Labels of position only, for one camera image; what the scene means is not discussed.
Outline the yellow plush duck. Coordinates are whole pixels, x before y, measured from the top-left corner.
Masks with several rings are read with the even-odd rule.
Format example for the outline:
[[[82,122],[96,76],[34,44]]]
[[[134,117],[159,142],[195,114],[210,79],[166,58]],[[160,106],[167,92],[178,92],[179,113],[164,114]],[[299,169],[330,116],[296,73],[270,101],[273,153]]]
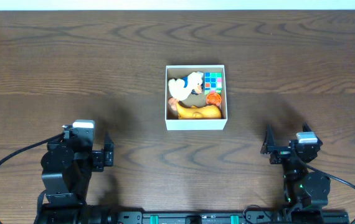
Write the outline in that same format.
[[[188,76],[168,81],[168,90],[171,95],[168,104],[171,109],[176,111],[177,104],[184,101],[194,91],[196,94],[202,93],[203,73],[192,72]]]

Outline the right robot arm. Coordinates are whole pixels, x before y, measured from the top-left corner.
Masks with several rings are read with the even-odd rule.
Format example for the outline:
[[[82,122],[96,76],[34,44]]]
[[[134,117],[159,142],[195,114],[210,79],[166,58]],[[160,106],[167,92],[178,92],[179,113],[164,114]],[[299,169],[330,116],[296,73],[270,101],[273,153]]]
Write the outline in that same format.
[[[324,174],[310,172],[307,164],[315,159],[323,145],[309,128],[296,134],[287,146],[279,146],[268,126],[261,154],[270,156],[271,164],[283,167],[283,191],[286,205],[273,214],[273,221],[288,223],[324,223],[322,208],[328,204],[331,180]]]

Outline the orange toy dinosaur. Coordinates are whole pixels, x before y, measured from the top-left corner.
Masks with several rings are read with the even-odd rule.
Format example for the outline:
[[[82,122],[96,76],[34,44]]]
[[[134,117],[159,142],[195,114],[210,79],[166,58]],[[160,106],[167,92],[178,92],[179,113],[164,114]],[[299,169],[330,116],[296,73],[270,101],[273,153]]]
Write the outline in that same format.
[[[201,108],[192,106],[185,108],[179,103],[176,105],[179,119],[221,119],[222,113],[215,105],[208,105]]]

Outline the orange round ball toy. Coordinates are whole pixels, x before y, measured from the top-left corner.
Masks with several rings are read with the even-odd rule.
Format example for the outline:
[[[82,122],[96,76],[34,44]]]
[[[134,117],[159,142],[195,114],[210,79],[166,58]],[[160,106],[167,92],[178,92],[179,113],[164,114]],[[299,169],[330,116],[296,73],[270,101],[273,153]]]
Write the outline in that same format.
[[[222,97],[216,92],[211,92],[206,96],[206,103],[208,105],[220,106]]]

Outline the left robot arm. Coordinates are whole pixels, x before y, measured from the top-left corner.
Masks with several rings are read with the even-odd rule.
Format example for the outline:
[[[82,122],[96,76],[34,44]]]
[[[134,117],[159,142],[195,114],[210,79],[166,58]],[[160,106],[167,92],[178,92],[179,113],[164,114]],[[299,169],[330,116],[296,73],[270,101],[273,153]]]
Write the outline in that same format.
[[[40,162],[45,190],[38,196],[35,223],[117,222],[118,215],[110,207],[87,203],[92,173],[113,165],[114,143],[108,134],[103,149],[92,147],[93,139],[79,134],[47,144]]]

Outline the multicolour puzzle cube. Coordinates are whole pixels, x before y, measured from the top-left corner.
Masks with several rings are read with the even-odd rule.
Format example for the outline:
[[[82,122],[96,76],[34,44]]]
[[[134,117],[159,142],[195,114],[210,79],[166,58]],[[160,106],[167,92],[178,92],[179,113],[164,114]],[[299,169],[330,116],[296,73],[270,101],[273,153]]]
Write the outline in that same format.
[[[222,92],[222,74],[216,72],[206,72],[204,75],[204,94]]]

